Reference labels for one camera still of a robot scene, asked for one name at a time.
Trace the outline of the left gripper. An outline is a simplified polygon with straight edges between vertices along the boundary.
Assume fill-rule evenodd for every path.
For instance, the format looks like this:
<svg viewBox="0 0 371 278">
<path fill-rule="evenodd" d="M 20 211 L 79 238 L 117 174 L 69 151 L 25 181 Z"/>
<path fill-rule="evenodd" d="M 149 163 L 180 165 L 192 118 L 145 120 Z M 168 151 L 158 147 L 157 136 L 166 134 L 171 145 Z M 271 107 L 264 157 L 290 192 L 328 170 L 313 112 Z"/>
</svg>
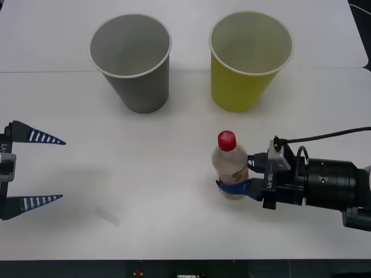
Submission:
<svg viewBox="0 0 371 278">
<path fill-rule="evenodd" d="M 14 120 L 5 127 L 5 134 L 1 134 L 1 220 L 3 221 L 12 219 L 63 197 L 63 195 L 7 197 L 8 183 L 14 170 L 14 162 L 11 162 L 10 158 L 12 141 L 19 143 L 66 145 L 65 141 L 20 121 Z"/>
</svg>

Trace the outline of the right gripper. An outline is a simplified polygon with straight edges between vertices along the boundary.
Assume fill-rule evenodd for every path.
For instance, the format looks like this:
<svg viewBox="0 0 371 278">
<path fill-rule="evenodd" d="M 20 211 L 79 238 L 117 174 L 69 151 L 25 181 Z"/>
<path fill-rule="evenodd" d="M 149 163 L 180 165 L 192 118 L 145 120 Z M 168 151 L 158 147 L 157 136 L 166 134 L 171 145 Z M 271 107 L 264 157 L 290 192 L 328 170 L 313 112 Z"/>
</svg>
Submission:
<svg viewBox="0 0 371 278">
<path fill-rule="evenodd" d="M 263 199 L 263 208 L 275 210 L 277 203 L 286 203 L 302 206 L 305 191 L 305 169 L 274 171 L 265 170 L 268 161 L 266 152 L 248 155 L 248 168 L 264 174 L 263 180 L 259 178 L 248 179 L 237 184 L 227 185 L 221 180 L 216 184 L 222 192 L 230 195 L 245 195 L 253 200 Z"/>
</svg>

